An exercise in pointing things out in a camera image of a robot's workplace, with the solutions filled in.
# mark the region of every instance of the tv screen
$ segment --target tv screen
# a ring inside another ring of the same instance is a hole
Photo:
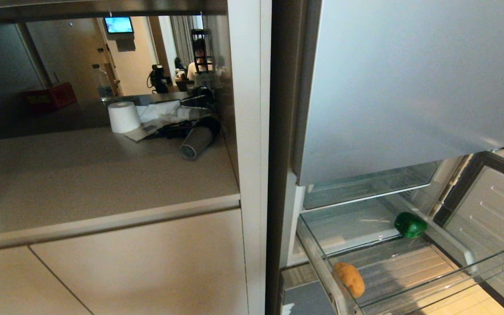
[[[110,34],[133,33],[132,20],[129,17],[105,17],[106,31]]]

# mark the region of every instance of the potato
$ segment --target potato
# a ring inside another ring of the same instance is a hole
[[[353,297],[360,298],[364,293],[364,281],[357,268],[351,264],[339,262],[336,263],[334,269],[336,269],[339,277],[350,290]]]

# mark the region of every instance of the mirror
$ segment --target mirror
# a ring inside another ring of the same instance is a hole
[[[200,70],[231,85],[226,15],[122,18],[0,22],[0,139],[108,127],[111,102],[186,97]]]

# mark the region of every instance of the water bottle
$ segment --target water bottle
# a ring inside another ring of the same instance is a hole
[[[94,69],[94,81],[96,82],[96,88],[98,90],[98,95],[100,95],[100,100],[103,102],[109,102],[114,99],[114,91],[112,91],[112,84],[108,80],[108,74],[106,71],[100,68],[100,64],[93,64]]]

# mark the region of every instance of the refrigerator drawer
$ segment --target refrigerator drawer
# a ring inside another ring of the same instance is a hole
[[[394,220],[403,212],[426,221],[424,235],[404,238],[398,233]],[[475,229],[466,223],[464,229]],[[492,251],[476,255],[464,245],[468,239],[452,237],[401,193],[302,213],[297,236],[339,315],[404,315],[504,270],[501,243],[484,240],[493,244]],[[334,266],[342,262],[362,276],[366,288],[360,297],[340,279]]]

